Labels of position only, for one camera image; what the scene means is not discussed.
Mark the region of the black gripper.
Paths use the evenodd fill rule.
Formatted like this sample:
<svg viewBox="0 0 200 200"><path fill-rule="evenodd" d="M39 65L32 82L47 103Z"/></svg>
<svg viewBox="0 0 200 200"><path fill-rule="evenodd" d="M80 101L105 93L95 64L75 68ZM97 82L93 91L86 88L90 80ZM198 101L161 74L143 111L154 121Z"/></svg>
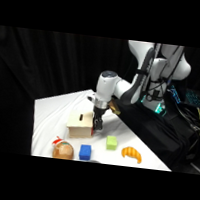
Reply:
<svg viewBox="0 0 200 200"><path fill-rule="evenodd" d="M103 121L101 118L105 114L105 111L103 109L97 108L95 106L93 106L93 110L94 110L93 129L96 130L98 127L98 130L102 130L103 129Z"/></svg>

